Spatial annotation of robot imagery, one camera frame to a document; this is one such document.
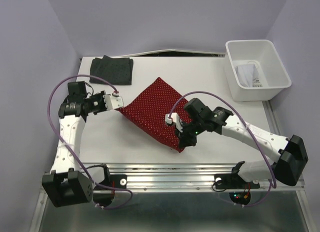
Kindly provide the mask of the dark grey dotted skirt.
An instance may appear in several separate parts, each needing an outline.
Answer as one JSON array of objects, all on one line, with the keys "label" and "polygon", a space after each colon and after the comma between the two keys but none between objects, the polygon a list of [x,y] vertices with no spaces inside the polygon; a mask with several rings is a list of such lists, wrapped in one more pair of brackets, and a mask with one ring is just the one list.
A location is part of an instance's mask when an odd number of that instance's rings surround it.
[{"label": "dark grey dotted skirt", "polygon": [[108,81],[112,85],[130,86],[132,84],[134,60],[129,57],[94,58],[90,66],[90,75]]}]

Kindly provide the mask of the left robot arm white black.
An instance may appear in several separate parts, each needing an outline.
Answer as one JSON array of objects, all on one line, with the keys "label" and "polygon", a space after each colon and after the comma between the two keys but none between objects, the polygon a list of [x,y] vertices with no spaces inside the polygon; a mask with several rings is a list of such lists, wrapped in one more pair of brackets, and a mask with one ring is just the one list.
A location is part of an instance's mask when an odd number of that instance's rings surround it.
[{"label": "left robot arm white black", "polygon": [[58,110],[58,146],[49,174],[42,177],[41,184],[50,201],[56,207],[88,203],[93,197],[90,177],[81,173],[79,165],[82,133],[89,114],[109,110],[106,93],[89,95],[86,82],[70,82],[68,95]]}]

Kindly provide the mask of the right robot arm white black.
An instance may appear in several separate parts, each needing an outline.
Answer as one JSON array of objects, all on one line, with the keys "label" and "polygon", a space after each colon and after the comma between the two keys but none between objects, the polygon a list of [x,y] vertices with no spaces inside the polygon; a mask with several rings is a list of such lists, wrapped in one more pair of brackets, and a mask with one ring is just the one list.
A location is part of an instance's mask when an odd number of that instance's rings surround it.
[{"label": "right robot arm white black", "polygon": [[189,123],[182,121],[177,113],[171,115],[179,148],[195,146],[199,134],[214,132],[264,153],[261,161],[240,161],[231,173],[222,174],[223,189],[242,187],[260,180],[277,180],[292,187],[298,183],[309,160],[301,137],[273,134],[242,121],[238,115],[223,107],[211,110],[198,98],[190,100],[183,109],[191,119]]}]

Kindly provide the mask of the red dotted skirt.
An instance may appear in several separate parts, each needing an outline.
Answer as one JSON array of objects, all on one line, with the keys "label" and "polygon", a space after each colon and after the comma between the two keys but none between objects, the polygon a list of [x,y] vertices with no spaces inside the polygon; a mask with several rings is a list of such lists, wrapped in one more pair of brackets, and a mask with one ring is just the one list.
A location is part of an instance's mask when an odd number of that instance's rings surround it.
[{"label": "red dotted skirt", "polygon": [[118,111],[129,121],[163,145],[181,153],[175,127],[165,124],[165,116],[182,95],[158,77],[129,105]]}]

